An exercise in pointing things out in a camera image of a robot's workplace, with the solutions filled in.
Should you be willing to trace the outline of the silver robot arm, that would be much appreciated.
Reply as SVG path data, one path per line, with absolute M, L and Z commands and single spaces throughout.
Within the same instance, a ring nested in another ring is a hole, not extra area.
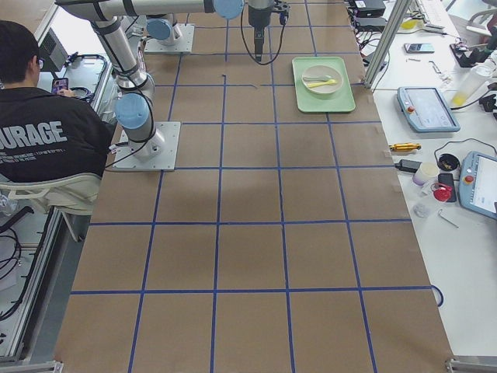
M 131 49 L 121 27 L 123 16 L 146 16 L 148 35 L 173 44 L 177 40 L 174 19 L 178 13 L 217 13 L 224 19 L 233 19 L 247 12 L 254 29 L 255 51 L 250 56 L 259 63 L 271 16 L 277 14 L 280 25 L 285 26 L 290 15 L 285 1 L 59 1 L 57 5 L 90 22 L 116 72 L 116 83 L 123 95 L 116 101 L 114 111 L 127 144 L 116 150 L 116 158 L 109 166 L 126 171 L 174 169 L 180 124 L 154 119 L 155 83 Z
M 149 36 L 165 46 L 173 46 L 182 38 L 182 31 L 174 13 L 147 16 L 146 28 Z

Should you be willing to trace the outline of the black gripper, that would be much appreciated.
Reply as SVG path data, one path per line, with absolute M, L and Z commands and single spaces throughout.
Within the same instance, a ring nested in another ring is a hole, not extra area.
M 254 27 L 254 56 L 256 60 L 262 59 L 265 41 L 264 28 L 270 24 L 273 13 L 279 16 L 281 26 L 287 24 L 290 16 L 290 5 L 280 0 L 249 0 L 248 23 Z

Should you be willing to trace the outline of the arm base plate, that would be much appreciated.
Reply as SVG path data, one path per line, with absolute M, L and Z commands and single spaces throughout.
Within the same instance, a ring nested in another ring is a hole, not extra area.
M 146 54 L 188 54 L 192 51 L 193 36 L 195 26 L 192 23 L 178 23 L 182 31 L 181 40 L 173 46 L 160 44 L 156 39 L 148 35 L 145 43 L 144 52 Z
M 179 145 L 181 123 L 175 121 L 155 122 L 155 134 L 142 148 L 142 144 L 128 141 L 124 129 L 120 142 L 126 142 L 116 149 L 113 165 L 116 171 L 174 171 Z

